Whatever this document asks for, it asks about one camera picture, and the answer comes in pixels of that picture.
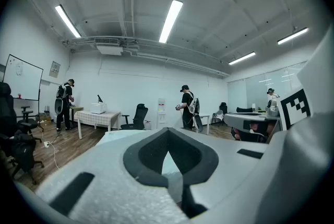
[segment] pants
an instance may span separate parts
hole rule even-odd
[[[183,115],[182,116],[183,128],[192,129],[194,125],[193,115]]]
[[[64,116],[66,128],[70,128],[70,126],[69,126],[69,107],[67,106],[67,104],[65,102],[64,102],[64,105],[63,105],[62,112],[59,115],[57,115],[57,128],[61,127],[61,122],[63,120],[63,116]]]

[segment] air conditioner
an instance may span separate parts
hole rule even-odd
[[[98,45],[113,45],[113,46],[120,45],[119,38],[95,38],[94,42]]]
[[[105,45],[97,45],[98,50],[105,55],[122,55],[123,47],[121,46],[105,46]]]

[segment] wooden floor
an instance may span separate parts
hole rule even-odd
[[[60,132],[62,136],[59,136],[53,143],[58,167],[61,168],[91,147],[95,146],[106,131],[106,128],[97,128],[95,130],[91,126],[81,125],[82,139],[79,139],[78,128],[71,131],[65,131],[65,127],[62,126],[62,131]],[[231,128],[226,125],[210,126],[209,135],[213,137],[232,139]],[[38,128],[35,128],[33,130],[33,136],[42,139],[42,143],[39,143],[39,141],[36,142],[34,158],[35,160],[42,161],[44,163],[44,168],[41,168],[39,164],[36,164],[33,168],[33,176],[37,181],[37,185],[33,185],[31,178],[26,173],[23,173],[22,170],[18,171],[15,176],[15,180],[21,182],[32,191],[35,191],[38,185],[58,168],[54,162],[54,148],[52,146],[49,146],[49,148],[44,147],[42,132]],[[56,125],[54,123],[44,128],[43,137],[45,141],[52,142],[56,136]],[[15,168],[12,167],[6,159],[3,161],[5,161],[8,172],[11,174]]]

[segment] glass wall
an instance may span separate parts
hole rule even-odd
[[[256,109],[260,107],[264,110],[270,97],[267,94],[269,88],[274,89],[279,96],[284,96],[301,86],[297,73],[305,63],[229,82],[228,112],[236,112],[237,107],[251,108],[253,103]]]
[[[268,104],[265,74],[246,78],[247,108],[255,104],[256,110],[265,109]]]
[[[236,113],[237,107],[246,108],[247,100],[244,79],[228,83],[228,99],[229,113]]]

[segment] printer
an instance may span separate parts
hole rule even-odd
[[[104,103],[100,96],[98,95],[99,100],[98,103],[92,103],[90,106],[90,112],[91,113],[97,113],[97,114],[101,114],[101,113],[105,113],[107,111],[107,106],[106,103]]]

